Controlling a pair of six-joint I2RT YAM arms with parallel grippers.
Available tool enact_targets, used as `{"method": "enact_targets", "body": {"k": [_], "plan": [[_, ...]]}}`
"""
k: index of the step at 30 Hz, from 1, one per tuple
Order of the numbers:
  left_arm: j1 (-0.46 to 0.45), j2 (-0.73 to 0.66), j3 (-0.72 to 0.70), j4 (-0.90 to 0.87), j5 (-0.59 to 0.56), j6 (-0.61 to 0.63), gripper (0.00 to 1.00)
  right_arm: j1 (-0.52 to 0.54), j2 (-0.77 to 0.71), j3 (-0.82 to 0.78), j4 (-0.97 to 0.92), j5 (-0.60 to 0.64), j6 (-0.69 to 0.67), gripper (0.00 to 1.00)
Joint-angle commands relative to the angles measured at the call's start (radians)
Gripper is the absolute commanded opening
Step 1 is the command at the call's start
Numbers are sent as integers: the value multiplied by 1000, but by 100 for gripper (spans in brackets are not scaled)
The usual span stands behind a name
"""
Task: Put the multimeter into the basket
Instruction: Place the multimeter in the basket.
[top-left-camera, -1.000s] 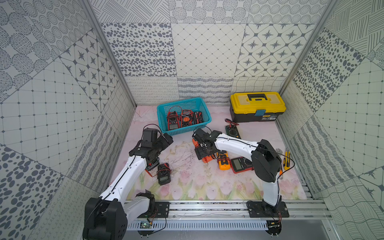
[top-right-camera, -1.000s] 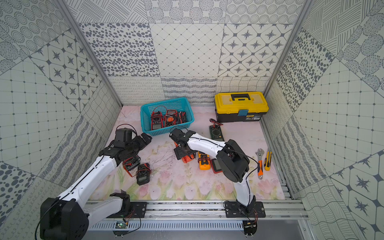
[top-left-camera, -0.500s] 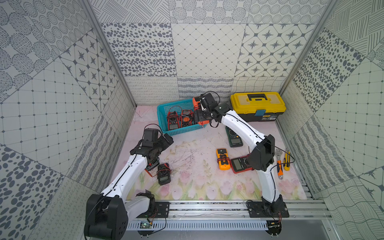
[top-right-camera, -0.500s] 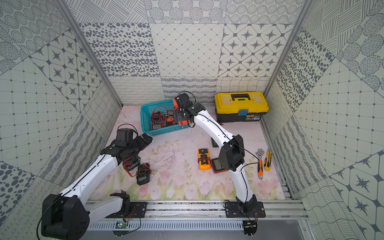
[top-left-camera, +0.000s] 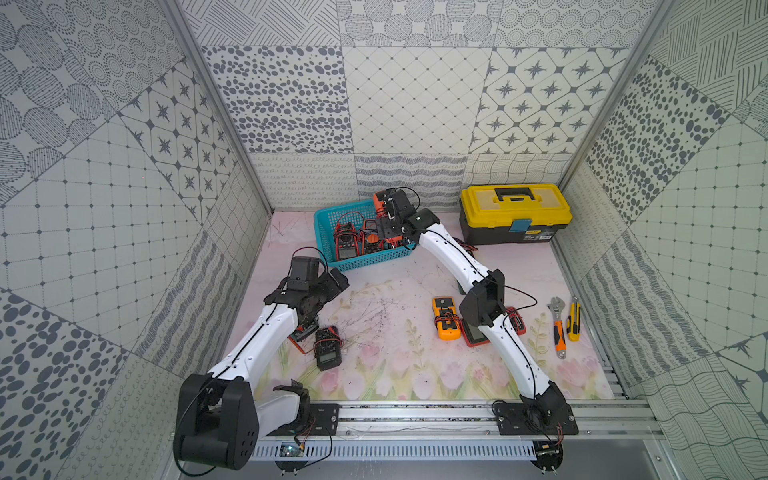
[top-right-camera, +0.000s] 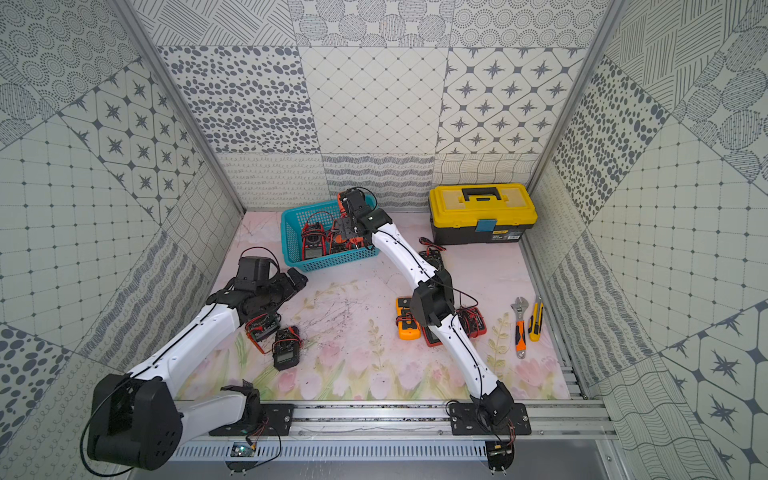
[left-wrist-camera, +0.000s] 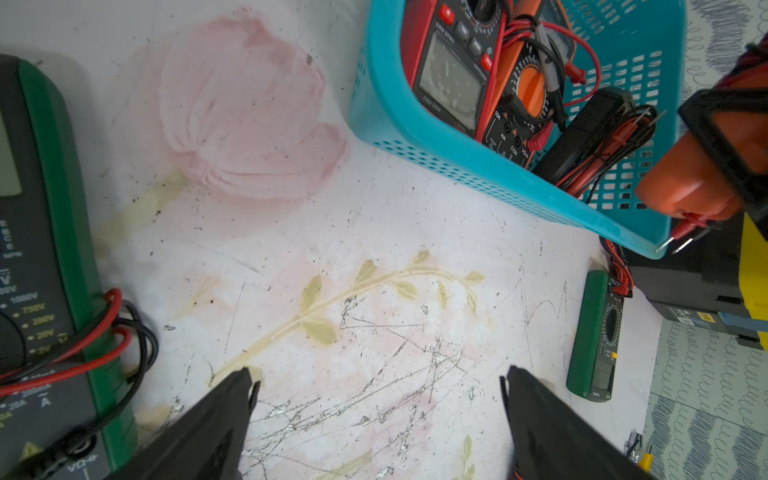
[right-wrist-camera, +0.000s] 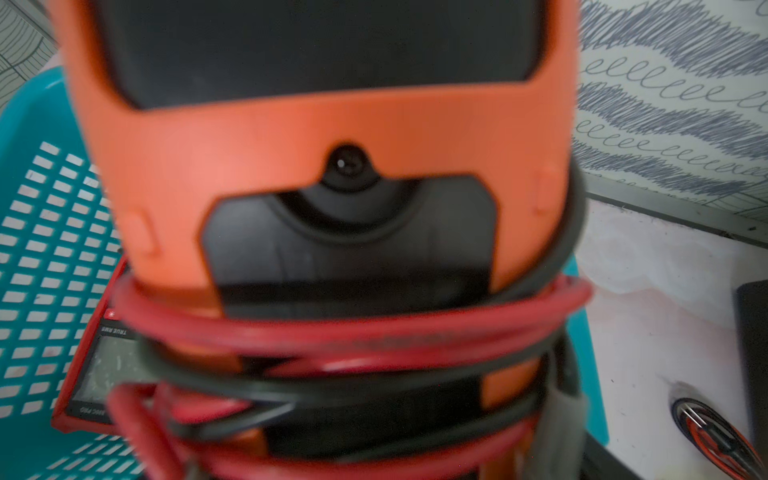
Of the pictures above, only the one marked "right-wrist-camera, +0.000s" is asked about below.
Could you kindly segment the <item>orange multimeter with leads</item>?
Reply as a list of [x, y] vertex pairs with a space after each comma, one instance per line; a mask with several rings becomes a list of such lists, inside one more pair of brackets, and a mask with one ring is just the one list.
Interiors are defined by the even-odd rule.
[[54, 1], [148, 479], [577, 479], [575, 1]]

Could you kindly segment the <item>red black multimeter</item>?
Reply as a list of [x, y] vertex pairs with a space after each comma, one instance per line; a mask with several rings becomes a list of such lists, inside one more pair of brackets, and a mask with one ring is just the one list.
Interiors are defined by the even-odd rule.
[[134, 332], [123, 324], [111, 300], [117, 281], [129, 271], [122, 257], [75, 349], [51, 418], [51, 426], [60, 432], [115, 435], [106, 408], [110, 391], [122, 383], [154, 381], [139, 365]]

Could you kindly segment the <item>dark green multimeter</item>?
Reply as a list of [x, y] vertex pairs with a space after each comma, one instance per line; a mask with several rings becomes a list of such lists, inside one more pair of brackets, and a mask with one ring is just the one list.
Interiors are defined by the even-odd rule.
[[727, 477], [767, 478], [767, 465], [753, 445], [711, 406], [692, 397], [681, 397], [671, 402], [670, 413], [682, 435]]

